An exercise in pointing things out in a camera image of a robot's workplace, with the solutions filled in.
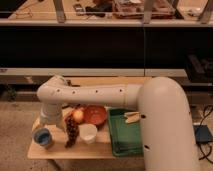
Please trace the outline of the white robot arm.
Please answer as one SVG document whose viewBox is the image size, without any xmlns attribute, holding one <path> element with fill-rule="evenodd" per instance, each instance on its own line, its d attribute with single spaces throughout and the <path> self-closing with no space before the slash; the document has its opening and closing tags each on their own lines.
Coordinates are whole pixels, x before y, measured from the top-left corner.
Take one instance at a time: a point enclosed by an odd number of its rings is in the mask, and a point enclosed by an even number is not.
<svg viewBox="0 0 213 171">
<path fill-rule="evenodd" d="M 182 87 L 168 77 L 143 84 L 71 87 L 54 76 L 37 90 L 40 122 L 59 125 L 62 104 L 105 105 L 140 113 L 146 171 L 200 171 L 192 116 Z"/>
</svg>

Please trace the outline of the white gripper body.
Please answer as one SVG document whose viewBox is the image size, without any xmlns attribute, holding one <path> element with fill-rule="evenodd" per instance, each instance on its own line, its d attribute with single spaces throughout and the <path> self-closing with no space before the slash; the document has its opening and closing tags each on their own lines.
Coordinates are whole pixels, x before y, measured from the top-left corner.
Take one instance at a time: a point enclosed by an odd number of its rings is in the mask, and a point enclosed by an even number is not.
<svg viewBox="0 0 213 171">
<path fill-rule="evenodd" d="M 41 108 L 39 124 L 42 126 L 55 125 L 64 131 L 62 108 L 60 106 L 43 106 Z"/>
</svg>

